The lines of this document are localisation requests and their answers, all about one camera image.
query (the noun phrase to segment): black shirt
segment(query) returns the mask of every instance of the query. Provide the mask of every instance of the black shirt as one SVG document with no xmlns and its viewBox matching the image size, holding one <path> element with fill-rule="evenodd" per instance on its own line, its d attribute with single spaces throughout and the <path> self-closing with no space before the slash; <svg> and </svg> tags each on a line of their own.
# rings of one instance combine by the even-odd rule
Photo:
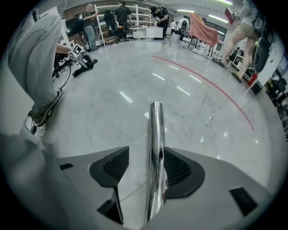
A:
<svg viewBox="0 0 288 230">
<path fill-rule="evenodd" d="M 119 6 L 114 14 L 117 16 L 117 22 L 119 23 L 126 23 L 127 22 L 127 16 L 131 14 L 131 10 L 126 6 Z"/>
<path fill-rule="evenodd" d="M 86 17 L 92 16 L 93 14 L 96 14 L 96 12 L 95 11 L 92 11 L 92 12 L 85 11 L 82 13 L 82 18 L 84 19 Z M 92 25 L 93 25 L 93 19 L 83 20 L 83 27 L 92 26 Z"/>
<path fill-rule="evenodd" d="M 159 13 L 153 13 L 153 18 L 155 18 L 157 16 L 158 18 L 162 19 L 162 18 L 164 18 L 165 15 L 168 15 L 167 20 L 160 22 L 161 24 L 168 24 L 169 23 L 169 14 L 168 14 L 167 8 L 164 6 L 158 6 L 157 8 L 159 10 Z"/>
</svg>

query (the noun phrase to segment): red floor marking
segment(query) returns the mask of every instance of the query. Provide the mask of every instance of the red floor marking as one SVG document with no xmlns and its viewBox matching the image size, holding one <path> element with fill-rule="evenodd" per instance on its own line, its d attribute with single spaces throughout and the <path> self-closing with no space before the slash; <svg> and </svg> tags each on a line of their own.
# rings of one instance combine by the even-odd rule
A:
<svg viewBox="0 0 288 230">
<path fill-rule="evenodd" d="M 194 74 L 197 75 L 198 77 L 201 77 L 203 80 L 207 81 L 209 84 L 213 85 L 216 89 L 218 89 L 221 93 L 223 93 L 234 105 L 236 105 L 236 107 L 240 110 L 240 112 L 243 114 L 243 116 L 246 118 L 246 120 L 247 120 L 248 123 L 250 124 L 251 128 L 252 128 L 253 131 L 255 132 L 255 129 L 254 129 L 251 121 L 249 120 L 249 118 L 247 117 L 247 115 L 243 112 L 243 110 L 240 108 L 240 106 L 237 105 L 237 103 L 236 103 L 224 90 L 222 90 L 219 86 L 217 86 L 215 83 L 211 82 L 210 80 L 208 80 L 206 77 L 202 76 L 201 74 L 198 74 L 197 72 L 195 72 L 195 71 L 193 71 L 193 70 L 191 70 L 191 69 L 189 69 L 189 68 L 187 68 L 187 67 L 185 67 L 185 66 L 183 66 L 183 65 L 180 65 L 180 64 L 178 64 L 178 63 L 176 63 L 176 62 L 170 61 L 170 60 L 165 59 L 165 58 L 162 58 L 162 57 L 157 57 L 157 56 L 154 56 L 154 55 L 152 55 L 152 57 L 153 57 L 153 58 L 161 59 L 161 60 L 166 61 L 166 62 L 170 62 L 170 63 L 172 63 L 172 64 L 174 64 L 174 65 L 177 65 L 177 66 L 179 66 L 179 67 L 181 67 L 181 68 L 183 68 L 183 69 L 185 69 L 185 70 L 187 70 L 187 71 L 189 71 L 189 72 L 191 72 L 191 73 L 194 73 Z"/>
</svg>

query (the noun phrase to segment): gray pants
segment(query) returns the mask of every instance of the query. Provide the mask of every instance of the gray pants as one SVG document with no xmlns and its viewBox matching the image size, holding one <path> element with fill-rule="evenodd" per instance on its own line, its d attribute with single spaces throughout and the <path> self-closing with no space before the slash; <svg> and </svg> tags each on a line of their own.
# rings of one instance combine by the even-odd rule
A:
<svg viewBox="0 0 288 230">
<path fill-rule="evenodd" d="M 84 27 L 91 49 L 96 49 L 95 33 L 92 26 Z"/>
<path fill-rule="evenodd" d="M 45 110 L 57 96 L 52 71 L 61 26 L 59 16 L 46 15 L 32 24 L 11 49 L 9 67 L 34 101 L 35 113 Z"/>
</svg>

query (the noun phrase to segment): polished floor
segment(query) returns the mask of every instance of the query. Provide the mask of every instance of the polished floor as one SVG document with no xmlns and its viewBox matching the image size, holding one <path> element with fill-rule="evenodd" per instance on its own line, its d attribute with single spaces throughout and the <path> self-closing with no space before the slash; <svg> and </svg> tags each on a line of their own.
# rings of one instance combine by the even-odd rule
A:
<svg viewBox="0 0 288 230">
<path fill-rule="evenodd" d="M 273 192 L 267 120 L 257 97 L 227 69 L 170 41 L 123 42 L 92 56 L 99 62 L 71 76 L 42 140 L 59 158 L 130 147 L 130 164 L 119 184 L 126 227 L 138 229 L 144 221 L 137 213 L 145 209 L 149 104 L 154 101 L 163 103 L 166 146 L 227 161 Z"/>
</svg>

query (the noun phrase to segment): pink cloth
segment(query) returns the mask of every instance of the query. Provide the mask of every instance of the pink cloth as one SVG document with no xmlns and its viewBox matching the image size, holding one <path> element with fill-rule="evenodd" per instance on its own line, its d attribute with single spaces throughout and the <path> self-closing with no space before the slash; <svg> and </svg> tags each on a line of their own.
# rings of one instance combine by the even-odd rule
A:
<svg viewBox="0 0 288 230">
<path fill-rule="evenodd" d="M 194 13 L 190 14 L 191 26 L 189 34 L 194 36 L 199 40 L 205 42 L 206 44 L 214 47 L 218 41 L 218 31 L 217 29 L 205 26 L 204 23 L 201 23 Z"/>
</svg>

